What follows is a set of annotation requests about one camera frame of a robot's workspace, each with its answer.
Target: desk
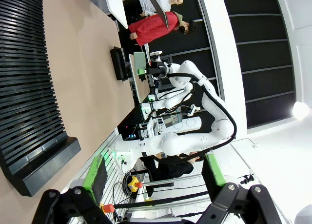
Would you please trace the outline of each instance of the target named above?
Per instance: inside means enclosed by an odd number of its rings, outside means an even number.
[[[110,49],[115,23],[89,0],[43,0],[47,53],[65,129],[81,151],[33,197],[21,196],[0,172],[1,223],[31,223],[42,193],[62,190],[134,108],[128,81],[117,81]]]
[[[131,67],[133,80],[134,80],[135,87],[136,87],[136,95],[137,95],[138,101],[140,103],[142,103],[143,100],[145,100],[145,98],[150,93],[150,86],[148,84],[147,79],[144,81],[141,81],[141,79],[137,75],[136,68],[135,68],[135,57],[134,57],[134,55],[130,54],[129,60],[130,60],[130,67]]]

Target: computer screen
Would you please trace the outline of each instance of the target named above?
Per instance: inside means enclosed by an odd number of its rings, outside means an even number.
[[[162,121],[164,122],[166,128],[173,126],[182,122],[182,113],[181,108],[178,108],[175,112],[173,112],[170,116],[162,117]]]

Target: cable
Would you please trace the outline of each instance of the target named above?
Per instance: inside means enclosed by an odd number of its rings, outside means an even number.
[[[154,206],[154,205],[158,205],[158,204],[168,204],[168,203],[172,203],[175,201],[188,200],[188,199],[192,199],[194,197],[204,196],[207,194],[208,194],[208,191],[204,191],[204,192],[193,193],[190,195],[171,197],[171,198],[159,199],[159,200],[148,201],[148,202],[116,204],[116,205],[114,205],[114,208],[120,208],[120,209],[121,208],[136,208],[136,207]]]
[[[164,94],[164,95],[162,95],[161,97],[159,97],[158,100],[156,100],[156,101],[160,101],[161,98],[163,98],[165,95],[168,95],[168,94],[171,94],[171,93],[174,93],[174,92],[178,92],[178,91],[184,91],[184,89],[180,89],[180,90],[175,90],[175,91],[167,92],[166,94]]]
[[[130,196],[132,193],[131,191],[129,191],[128,184],[127,184],[127,180],[130,177],[132,177],[131,174],[126,173],[125,176],[123,177],[123,180],[122,180],[122,190],[123,190],[123,193],[125,193],[127,196]]]
[[[197,186],[189,186],[189,187],[182,187],[182,188],[171,188],[171,189],[166,189],[165,191],[170,191],[170,190],[179,190],[179,189],[189,189],[189,188],[193,188],[193,187],[199,187],[199,186],[205,186],[205,184],[203,184],[203,185],[197,185]],[[140,193],[140,194],[135,194],[135,195],[143,195],[143,194],[147,194],[148,192],[143,192],[143,193]],[[129,197],[127,197],[126,199],[124,199],[124,200],[122,200],[122,201],[120,201],[118,204],[120,204],[121,202],[124,202],[124,201],[126,201],[126,200],[128,200],[128,199],[131,199],[132,197],[131,196],[129,196]]]
[[[186,218],[186,217],[193,217],[199,214],[203,214],[204,212],[198,212],[198,213],[188,213],[188,214],[183,214],[183,215],[178,215],[177,218]]]
[[[114,205],[115,205],[115,186],[116,186],[117,184],[121,184],[121,185],[122,185],[122,183],[121,183],[121,182],[118,182],[118,183],[115,183],[115,184],[113,185],[113,204],[114,204]]]
[[[199,82],[199,79],[198,79],[195,75],[193,75],[193,74],[181,74],[181,73],[176,73],[176,74],[168,74],[167,77],[168,77],[168,78],[169,78],[169,77],[190,77],[190,78],[195,79],[195,81],[196,81],[197,83]],[[203,88],[204,93],[207,95],[207,97],[208,97],[218,108],[220,108],[220,109],[223,111],[223,113],[228,117],[228,119],[229,119],[229,120],[231,121],[231,123],[233,124],[234,131],[233,131],[232,136],[231,136],[228,140],[226,140],[225,142],[223,142],[223,143],[220,143],[220,144],[215,145],[215,146],[210,147],[210,148],[206,148],[206,149],[204,149],[204,150],[202,150],[202,151],[196,152],[196,153],[194,153],[194,154],[192,154],[192,155],[190,155],[190,156],[187,156],[187,157],[185,157],[185,158],[183,158],[183,159],[179,159],[179,160],[177,160],[177,161],[175,161],[175,162],[171,162],[171,161],[168,161],[168,160],[166,161],[166,160],[164,160],[164,159],[159,159],[159,158],[157,158],[156,156],[153,155],[152,157],[153,157],[154,160],[156,160],[156,161],[158,161],[158,162],[161,161],[163,164],[177,164],[177,163],[181,163],[181,162],[186,162],[186,161],[189,161],[189,160],[191,160],[191,159],[193,159],[193,158],[195,158],[195,157],[199,157],[199,156],[201,156],[201,155],[204,155],[205,153],[207,153],[207,152],[209,152],[209,151],[211,151],[211,150],[216,150],[216,149],[218,149],[218,148],[220,148],[220,147],[222,147],[222,146],[224,146],[224,145],[227,145],[228,143],[230,143],[231,141],[233,141],[233,140],[235,139],[235,136],[236,136],[236,133],[237,133],[237,125],[236,125],[236,122],[234,121],[233,117],[229,114],[229,112],[225,109],[225,107],[224,107],[222,104],[220,104],[220,103],[209,93],[209,91],[206,89],[205,86],[201,86],[201,87]]]
[[[133,133],[135,132],[136,129],[137,129],[137,126],[135,126],[135,129],[133,130],[133,132],[132,132],[131,135],[133,135]]]
[[[192,90],[180,101],[180,103],[178,103],[177,105],[175,105],[175,106],[172,107],[171,109],[167,110],[166,113],[175,112],[175,111],[180,107],[180,105],[182,105],[182,103],[184,102],[184,100],[185,100],[189,95],[191,95],[194,91],[195,91],[195,86],[193,85]]]

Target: black wall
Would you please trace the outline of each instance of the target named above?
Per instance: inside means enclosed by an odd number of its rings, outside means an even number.
[[[295,83],[278,1],[224,2],[239,55],[248,128],[290,117]]]

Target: black slatted panel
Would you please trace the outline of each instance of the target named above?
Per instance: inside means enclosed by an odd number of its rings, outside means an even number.
[[[235,41],[287,39],[281,16],[245,16],[230,18]]]
[[[277,0],[224,0],[242,71],[247,127],[291,116],[293,64]]]
[[[287,41],[238,45],[237,51],[242,72],[292,64]]]
[[[204,22],[197,22],[197,31],[189,35],[184,35],[177,31],[172,31],[159,39],[149,43],[150,51],[162,51],[166,56],[173,53],[185,52],[193,49],[209,47],[209,40]]]
[[[171,11],[181,14],[183,20],[196,20],[202,18],[197,0],[183,0],[183,4],[181,5],[172,5]]]
[[[294,91],[293,68],[245,74],[243,84],[247,101]]]
[[[289,118],[295,102],[295,93],[246,104],[247,125],[262,125]]]
[[[183,55],[172,56],[173,63],[182,64],[184,61],[192,61],[197,68],[207,78],[215,77],[215,66],[211,50],[198,51],[192,53],[186,53]]]
[[[224,0],[228,14],[280,13],[277,0]]]
[[[0,0],[0,165],[28,196],[59,170],[49,162],[60,151],[80,150],[64,131],[44,39],[42,0]]]

